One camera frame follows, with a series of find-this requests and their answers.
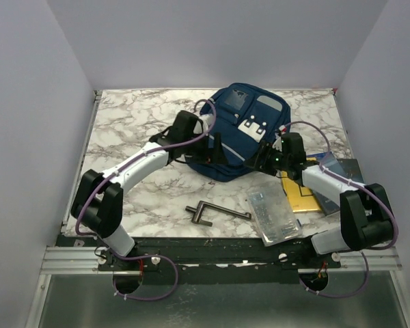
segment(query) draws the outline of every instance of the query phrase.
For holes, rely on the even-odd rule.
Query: gray wall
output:
[[[47,3],[0,1],[0,327],[24,327],[93,98]]]
[[[389,194],[410,290],[410,0],[386,5],[339,87],[338,105],[366,182]]]
[[[387,0],[48,0],[98,89],[337,87]]]

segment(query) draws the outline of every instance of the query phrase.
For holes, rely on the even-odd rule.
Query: marble surface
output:
[[[103,92],[82,172],[102,171],[138,151],[150,136],[171,125],[181,109],[192,111],[194,103],[209,98],[216,90],[110,90]],[[292,120],[309,121],[328,136],[338,158],[351,157],[331,90],[271,90],[292,109]],[[325,142],[309,126],[292,127],[303,136],[308,154],[324,152]],[[185,206],[200,200],[250,212],[246,194],[274,181],[272,176],[254,172],[222,183],[204,177],[180,163],[150,174],[124,197],[122,225],[131,236],[257,237],[255,221],[235,219],[206,210],[203,218],[212,227],[191,223]],[[338,225],[338,216],[320,213],[298,214],[303,234],[311,235]],[[66,234],[74,235],[76,220],[70,217]]]

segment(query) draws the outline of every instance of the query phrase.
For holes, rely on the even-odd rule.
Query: metal wrench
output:
[[[222,212],[225,214],[233,215],[235,217],[238,217],[240,219],[244,220],[250,220],[252,219],[252,214],[251,213],[239,213],[236,212],[235,210],[230,210],[229,208],[225,208],[219,205],[211,204],[208,202],[200,201],[199,204],[197,205],[197,208],[191,207],[191,206],[186,206],[185,210],[188,212],[193,213],[193,217],[191,218],[191,222],[194,224],[203,224],[204,226],[211,227],[213,226],[213,223],[210,221],[205,221],[201,219],[202,214],[204,213],[205,208],[212,208],[213,210],[216,210],[217,212]]]

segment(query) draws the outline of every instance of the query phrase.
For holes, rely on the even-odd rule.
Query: transparent plastic box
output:
[[[251,190],[247,200],[264,245],[272,246],[302,235],[301,226],[278,181]]]

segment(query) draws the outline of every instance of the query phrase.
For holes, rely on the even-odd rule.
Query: purple cable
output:
[[[131,295],[131,294],[122,294],[121,292],[118,291],[117,286],[115,284],[115,280],[114,280],[113,281],[113,287],[115,289],[115,294],[116,295],[120,295],[121,297],[126,297],[127,299],[134,299],[136,301],[158,301],[158,300],[164,299],[167,296],[169,296],[170,294],[172,294],[175,291],[176,287],[178,287],[178,278],[179,278],[178,269],[176,268],[176,264],[172,260],[170,260],[167,256],[164,256],[164,255],[144,255],[144,256],[135,256],[134,258],[128,258],[126,256],[121,256],[119,254],[116,254],[115,252],[113,252],[113,254],[115,256],[117,256],[119,259],[123,260],[123,261],[136,261],[136,260],[143,260],[145,258],[162,258],[162,259],[168,261],[171,264],[171,266],[173,267],[174,271],[175,271],[175,281],[173,283],[173,286],[165,294],[162,294],[160,296],[155,296],[155,297],[139,297],[139,296],[134,296],[134,295]]]
[[[344,182],[344,183],[349,183],[350,186],[355,187],[361,191],[363,191],[364,193],[366,193],[367,195],[369,195],[369,197],[371,197],[386,213],[387,215],[389,215],[390,221],[392,222],[392,226],[394,229],[394,235],[392,240],[390,241],[389,244],[387,244],[386,246],[380,246],[380,247],[370,247],[370,249],[374,249],[374,250],[383,250],[383,249],[388,249],[390,247],[392,247],[393,245],[395,245],[396,240],[398,239],[398,224],[396,223],[395,220],[395,216],[393,215],[393,213],[391,212],[391,210],[373,193],[371,193],[369,190],[367,190],[366,188],[364,188],[363,186],[360,186],[359,184],[349,181],[348,179],[340,176],[339,174],[336,174],[334,172],[331,172],[329,169],[327,169],[325,166],[323,166],[323,162],[327,159],[327,157],[329,156],[329,154],[331,153],[331,144],[329,143],[329,140],[326,136],[326,134],[324,134],[324,132],[322,130],[320,130],[317,126],[315,126],[312,123],[306,122],[306,121],[294,121],[291,123],[288,123],[285,125],[285,127],[293,125],[293,124],[306,124],[311,126],[312,128],[315,128],[323,137],[323,139],[325,139],[325,141],[327,142],[327,156],[325,156],[319,163],[319,167],[329,176],[331,176],[332,178],[335,178],[336,180],[339,180],[340,182]],[[315,295],[319,295],[322,297],[328,297],[330,299],[343,299],[343,298],[347,298],[347,297],[352,297],[355,296],[357,294],[359,294],[360,292],[362,292],[363,290],[366,289],[366,286],[368,285],[368,281],[369,281],[369,264],[368,264],[368,259],[366,258],[366,256],[363,254],[363,252],[361,253],[361,255],[363,256],[364,259],[364,263],[366,265],[366,271],[364,273],[364,281],[363,284],[354,292],[350,292],[348,294],[343,294],[343,295],[331,295],[331,294],[326,294],[323,292],[316,292],[312,289],[309,289],[304,283],[303,281],[299,278],[299,282],[300,284],[310,293],[315,294]]]
[[[363,290],[365,290],[366,287],[368,286],[368,282],[369,282],[369,263],[368,263],[368,259],[366,258],[366,256],[363,253],[361,253],[361,256],[363,256],[364,264],[366,265],[366,271],[364,273],[364,281],[361,284],[361,286],[353,292],[349,292],[348,294],[342,294],[342,295],[333,295],[333,294],[327,294],[327,293],[324,293],[324,292],[316,292],[315,290],[309,289],[307,287],[307,285],[304,284],[304,282],[302,281],[301,278],[299,278],[299,283],[305,288],[306,291],[308,291],[308,292],[310,292],[314,295],[326,297],[328,299],[346,299],[348,297],[355,296],[355,295],[361,293]]]
[[[153,148],[153,149],[147,151],[146,153],[140,154],[140,155],[134,157],[133,159],[131,159],[130,161],[128,161],[127,163],[125,163],[123,166],[121,166],[118,169],[118,172],[123,172],[127,167],[131,166],[133,163],[135,163],[139,159],[142,159],[143,157],[147,156],[148,154],[152,154],[153,152],[158,152],[159,150],[167,150],[167,149],[171,149],[171,148],[188,146],[188,145],[191,145],[191,144],[199,141],[203,137],[205,137],[209,132],[211,132],[211,130],[213,129],[213,127],[215,125],[217,112],[216,112],[214,104],[211,101],[206,100],[206,99],[200,99],[199,101],[197,101],[194,105],[194,111],[196,111],[197,105],[202,103],[202,102],[205,102],[205,103],[210,105],[211,110],[213,111],[213,117],[214,117],[213,122],[211,123],[211,125],[208,127],[208,129],[206,131],[202,132],[202,134],[198,135],[197,137],[193,138],[192,140],[188,140],[188,141],[184,141],[184,142],[180,142],[180,143],[175,143],[174,145],[168,145],[168,146],[161,146],[161,147],[158,147],[158,148]],[[97,193],[103,188],[103,186],[105,184],[107,184],[108,181],[110,181],[114,176],[115,176],[115,173],[112,173],[109,176],[107,176],[104,180],[102,180],[102,182],[93,190],[92,194],[88,197],[87,201],[84,203],[84,205],[81,209],[81,212],[79,213],[79,216],[77,217],[76,226],[74,227],[74,230],[75,230],[77,235],[79,235],[79,236],[95,236],[96,238],[98,237],[96,233],[80,231],[79,226],[81,225],[83,214],[88,209],[88,206],[91,204],[91,201],[96,197]],[[176,268],[175,263],[172,260],[170,260],[168,257],[162,256],[162,255],[157,255],[157,256],[155,256],[155,255],[146,255],[146,256],[136,256],[134,258],[127,258],[125,256],[121,256],[121,255],[115,253],[112,250],[111,250],[111,252],[117,258],[119,258],[121,260],[125,260],[125,261],[136,261],[136,260],[141,260],[141,259],[144,259],[144,258],[159,257],[159,258],[162,258],[162,259],[168,261],[173,266],[173,268],[175,270],[175,282],[174,282],[172,288],[168,292],[166,292],[164,295],[161,295],[161,296],[158,296],[158,297],[149,297],[149,298],[135,297],[133,295],[123,295],[123,294],[120,294],[117,291],[117,288],[115,287],[115,282],[114,282],[114,288],[116,289],[116,292],[119,295],[122,295],[123,297],[126,296],[126,298],[129,298],[129,299],[136,299],[138,301],[157,301],[159,299],[166,298],[167,296],[172,294],[173,291],[175,291],[175,289],[178,285],[178,269]]]

